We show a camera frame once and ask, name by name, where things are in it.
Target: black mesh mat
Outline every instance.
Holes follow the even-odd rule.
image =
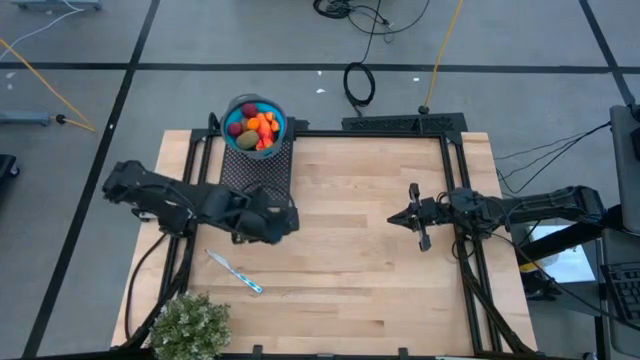
[[[291,163],[293,159],[293,130],[297,125],[288,119],[288,134],[282,141],[280,151],[267,159],[254,160],[225,146],[220,173],[220,184],[237,190],[251,191],[259,183],[276,185],[285,194],[277,190],[265,188],[271,198],[272,205],[286,206],[289,203],[287,194],[291,189]]]

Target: blue bowl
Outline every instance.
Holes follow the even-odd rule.
[[[280,131],[277,133],[277,139],[273,142],[273,145],[264,150],[242,150],[236,145],[235,137],[229,135],[228,129],[229,126],[233,123],[242,122],[242,105],[246,103],[254,104],[258,111],[261,113],[272,112],[278,124],[280,124]],[[286,117],[282,113],[282,111],[276,107],[275,104],[269,104],[264,101],[245,101],[240,104],[236,104],[233,110],[225,114],[223,118],[223,138],[224,141],[230,146],[233,150],[243,153],[253,159],[266,159],[278,153],[280,147],[282,146],[282,139],[284,138],[284,134],[287,132],[287,121]]]

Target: green fruit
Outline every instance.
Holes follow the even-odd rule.
[[[258,133],[253,130],[249,130],[238,136],[236,139],[236,145],[242,150],[250,150],[252,147],[256,146],[258,141],[260,141]]]

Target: yellow cable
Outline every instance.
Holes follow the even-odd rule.
[[[47,80],[45,80],[45,78],[42,75],[40,75],[40,73],[36,69],[34,69],[33,66],[31,66],[31,64],[29,64],[27,60],[25,60],[20,54],[18,54],[15,50],[13,50],[13,48],[11,48],[11,46],[7,44],[7,42],[4,41],[4,39],[0,38],[0,44],[5,48],[7,48],[13,54],[13,56],[18,58],[18,60],[20,60],[24,64],[24,66],[26,66],[29,70],[31,70],[33,75],[35,75],[38,79],[40,79],[40,81],[44,84],[44,86],[46,86],[47,89],[49,89],[49,91],[53,93],[53,95],[55,95],[58,99],[60,99],[60,101],[62,101],[65,105],[67,105],[67,107],[69,107],[71,111],[73,111],[76,115],[78,115],[78,117],[80,117],[80,119],[82,119],[84,122],[87,123],[88,126],[82,126],[82,127],[93,132],[96,131],[96,128],[91,123],[91,121],[89,121],[84,115],[82,115],[82,113],[78,109],[76,109],[75,106],[71,105],[71,103],[69,103],[69,101],[67,101],[67,99],[65,99],[64,96],[58,94],[58,92],[51,85],[49,85]]]
[[[458,19],[458,13],[460,12],[460,8],[462,7],[462,3],[464,0],[458,0],[458,6],[456,7],[456,11],[453,13],[453,17],[449,22],[449,29],[447,30],[447,34],[444,36],[444,41],[442,41],[442,45],[440,46],[440,51],[438,51],[438,57],[436,58],[436,63],[433,67],[433,74],[431,74],[431,84],[429,85],[429,92],[427,93],[427,100],[425,100],[424,105],[428,106],[431,101],[431,93],[433,92],[433,88],[436,85],[436,74],[438,73],[438,65],[440,65],[440,57],[442,57],[442,53],[444,52],[445,46],[447,46],[447,41],[449,41],[449,36],[453,31],[453,26],[456,24],[456,19]]]
[[[89,127],[89,126],[87,126],[87,125],[85,125],[85,124],[83,124],[83,123],[81,123],[81,122],[74,121],[74,120],[67,119],[67,118],[64,118],[64,121],[65,121],[65,122],[68,122],[69,124],[72,124],[72,125],[75,125],[75,126],[81,127],[81,128],[83,128],[83,129],[87,129],[87,130],[89,130],[89,131],[96,132],[96,129],[91,128],[91,127]]]

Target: teal bowl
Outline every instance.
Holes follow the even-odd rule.
[[[280,131],[278,131],[278,137],[269,148],[264,150],[242,150],[236,145],[235,137],[229,135],[229,126],[233,123],[242,122],[242,105],[254,104],[259,112],[272,112],[275,115],[275,120],[280,125]],[[282,148],[282,141],[287,133],[287,117],[282,109],[273,101],[260,97],[256,94],[245,94],[236,97],[229,103],[227,112],[222,117],[222,137],[224,141],[234,151],[242,153],[247,157],[255,160],[266,159],[277,154]]]

